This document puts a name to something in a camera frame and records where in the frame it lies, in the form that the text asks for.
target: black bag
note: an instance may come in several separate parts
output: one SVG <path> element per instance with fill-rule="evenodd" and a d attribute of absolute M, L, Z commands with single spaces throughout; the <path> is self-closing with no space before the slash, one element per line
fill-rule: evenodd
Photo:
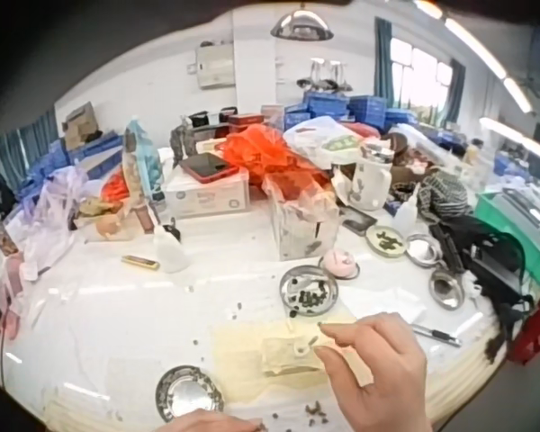
<path fill-rule="evenodd" d="M 493 363 L 504 342 L 511 344 L 514 324 L 534 309 L 532 296 L 521 293 L 526 270 L 524 248 L 514 236 L 473 216 L 445 220 L 439 226 L 453 240 L 463 267 L 478 278 L 482 295 L 491 300 L 498 317 L 499 334 L 486 346 L 486 356 Z M 517 305 L 524 310 L 517 310 Z"/>

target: teal curtain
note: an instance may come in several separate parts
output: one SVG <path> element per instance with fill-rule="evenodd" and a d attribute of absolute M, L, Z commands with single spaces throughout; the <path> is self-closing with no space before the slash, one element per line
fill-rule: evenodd
<path fill-rule="evenodd" d="M 26 164 L 18 130 L 0 136 L 0 174 L 13 191 L 18 190 L 18 185 L 26 177 Z"/>
<path fill-rule="evenodd" d="M 450 67 L 452 68 L 452 82 L 450 88 L 448 88 L 442 126 L 445 126 L 446 122 L 456 123 L 458 121 L 460 103 L 464 93 L 464 80 L 466 79 L 466 67 L 461 63 L 452 59 L 450 60 Z"/>
<path fill-rule="evenodd" d="M 48 153 L 50 143 L 59 137 L 54 107 L 50 108 L 33 124 L 20 128 L 20 135 L 28 164 L 32 165 L 36 159 Z"/>
<path fill-rule="evenodd" d="M 390 42 L 392 41 L 392 24 L 376 17 L 376 71 L 374 73 L 374 94 L 385 97 L 388 106 L 394 104 L 394 85 L 392 83 L 392 59 Z"/>

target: white squeeze bottle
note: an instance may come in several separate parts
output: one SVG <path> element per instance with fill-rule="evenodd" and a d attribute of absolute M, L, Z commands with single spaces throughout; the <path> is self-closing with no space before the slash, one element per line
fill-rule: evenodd
<path fill-rule="evenodd" d="M 154 247 L 160 269 L 165 273 L 180 272 L 190 265 L 180 242 L 160 225 L 154 228 Z"/>
<path fill-rule="evenodd" d="M 392 227 L 397 230 L 404 238 L 409 236 L 414 230 L 416 225 L 416 218 L 418 217 L 418 189 L 420 184 L 414 188 L 412 196 L 400 206 L 396 214 L 394 215 L 394 221 Z"/>

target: round metal tray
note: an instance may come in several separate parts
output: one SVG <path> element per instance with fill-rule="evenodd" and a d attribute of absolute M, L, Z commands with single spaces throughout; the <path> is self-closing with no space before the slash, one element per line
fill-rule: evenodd
<path fill-rule="evenodd" d="M 442 259 L 440 245 L 426 234 L 414 234 L 407 238 L 406 255 L 417 266 L 430 268 Z"/>
<path fill-rule="evenodd" d="M 280 297 L 292 315 L 315 317 L 328 312 L 338 299 L 336 279 L 317 265 L 288 270 L 280 281 Z"/>
<path fill-rule="evenodd" d="M 366 231 L 366 241 L 382 257 L 398 258 L 406 252 L 406 240 L 392 227 L 373 225 Z"/>
<path fill-rule="evenodd" d="M 464 303 L 464 290 L 446 270 L 439 268 L 430 276 L 430 295 L 448 311 L 459 309 Z"/>
<path fill-rule="evenodd" d="M 158 382 L 156 407 L 166 422 L 194 410 L 224 410 L 222 394 L 208 375 L 194 366 L 169 370 Z"/>

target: window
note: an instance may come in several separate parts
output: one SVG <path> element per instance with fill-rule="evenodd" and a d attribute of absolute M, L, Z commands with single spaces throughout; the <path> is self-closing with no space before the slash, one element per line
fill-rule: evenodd
<path fill-rule="evenodd" d="M 446 106 L 452 68 L 409 43 L 390 45 L 394 106 L 412 110 L 421 122 L 437 125 Z"/>

